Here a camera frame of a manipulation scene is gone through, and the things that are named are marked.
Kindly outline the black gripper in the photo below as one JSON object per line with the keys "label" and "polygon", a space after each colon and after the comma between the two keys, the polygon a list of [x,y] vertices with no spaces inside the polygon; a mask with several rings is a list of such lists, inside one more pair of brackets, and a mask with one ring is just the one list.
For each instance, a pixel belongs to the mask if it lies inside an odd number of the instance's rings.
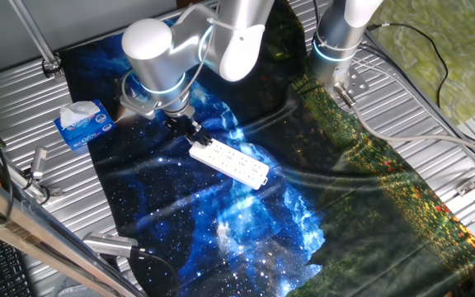
{"label": "black gripper", "polygon": [[164,125],[174,133],[184,134],[190,145],[199,143],[203,146],[208,146],[213,142],[204,126],[198,122],[194,122],[194,120],[186,115],[179,117],[167,115]]}

